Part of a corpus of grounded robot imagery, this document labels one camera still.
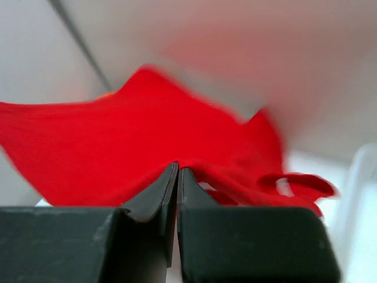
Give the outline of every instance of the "red fabric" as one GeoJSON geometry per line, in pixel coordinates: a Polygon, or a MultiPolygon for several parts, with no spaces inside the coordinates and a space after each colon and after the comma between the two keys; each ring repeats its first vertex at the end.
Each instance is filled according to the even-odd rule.
{"type": "Polygon", "coordinates": [[[0,144],[18,171],[56,206],[118,206],[173,161],[219,192],[225,204],[320,210],[334,195],[317,176],[282,170],[279,137],[260,110],[240,124],[152,68],[118,92],[86,103],[0,103],[0,144]],[[295,194],[282,196],[286,177],[295,194]]]}

